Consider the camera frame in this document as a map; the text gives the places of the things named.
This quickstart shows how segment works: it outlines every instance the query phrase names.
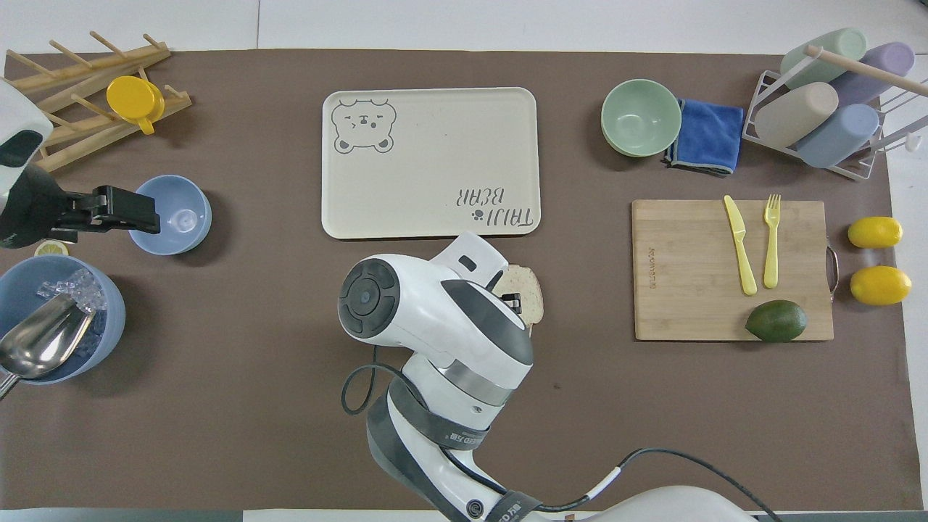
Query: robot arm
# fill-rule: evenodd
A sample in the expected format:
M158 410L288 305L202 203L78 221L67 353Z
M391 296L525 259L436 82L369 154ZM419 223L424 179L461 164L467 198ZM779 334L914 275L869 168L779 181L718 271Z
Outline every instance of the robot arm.
M28 163L51 133L38 107L13 85L0 83L0 247L21 248L43 238L74 242L79 231L161 230L150 197L109 185L89 194L66 192Z
M354 339L414 352L368 410L374 460L454 522L541 522L536 508L556 510L502 487L473 460L534 363L525 325L490 293L507 266L489 243L465 233L431 261L364 259L339 296L339 319ZM595 497L620 471L557 511ZM682 486L642 493L592 519L754 522L720 495Z

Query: cutting board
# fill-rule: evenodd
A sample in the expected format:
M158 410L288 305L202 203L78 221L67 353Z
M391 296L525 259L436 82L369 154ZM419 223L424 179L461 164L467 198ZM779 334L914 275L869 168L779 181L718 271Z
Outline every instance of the cutting board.
M764 287L766 201L736 201L757 294L741 291L738 259L722 199L632 202L635 336L661 341L757 340L744 329L755 307L775 299L808 316L796 341L834 338L822 202L784 201L778 234L780 282Z

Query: yellow fork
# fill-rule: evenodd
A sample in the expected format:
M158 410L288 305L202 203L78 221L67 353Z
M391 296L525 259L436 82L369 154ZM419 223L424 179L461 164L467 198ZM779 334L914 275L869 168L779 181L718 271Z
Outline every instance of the yellow fork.
M780 224L780 195L770 194L764 207L764 222L770 227L770 239L767 240L767 261L764 264L764 286L774 288L780 279L777 261L777 226Z

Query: cup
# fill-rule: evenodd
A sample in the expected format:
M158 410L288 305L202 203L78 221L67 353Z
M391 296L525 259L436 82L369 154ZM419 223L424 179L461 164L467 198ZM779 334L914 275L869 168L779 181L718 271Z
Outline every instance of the cup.
M126 122L154 134L153 122L164 114L164 95L152 82L135 76L120 76L107 87L107 102Z
M805 58L806 46L810 45L821 47L832 53L857 61L863 58L864 53L867 52L867 37L864 36L864 33L862 33L860 29L854 27L847 27L832 31L831 33L822 34L818 38L809 40L786 53L780 63L780 74L785 74L786 71L792 69L800 60ZM827 83L843 73L844 69L837 65L832 65L822 60L816 60L802 72L796 74L787 81L786 86L790 89L795 89L813 82Z
M796 151L807 164L830 168L867 143L878 126L880 116L875 109L861 103L848 105L796 142Z
M867 51L860 63L905 76L915 66L915 52L902 42L890 42ZM882 80L851 71L832 80L831 86L838 92L839 107L870 103L891 87Z
M824 82L798 87L774 99L754 116L757 137L774 147L789 147L838 108L838 93Z

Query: yellow cup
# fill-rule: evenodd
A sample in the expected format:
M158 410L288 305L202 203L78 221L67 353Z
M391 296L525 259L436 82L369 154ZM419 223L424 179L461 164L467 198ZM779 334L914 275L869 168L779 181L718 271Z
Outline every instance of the yellow cup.
M135 76L120 76L107 87L107 102L126 122L154 134L153 122L164 114L164 95L154 84Z

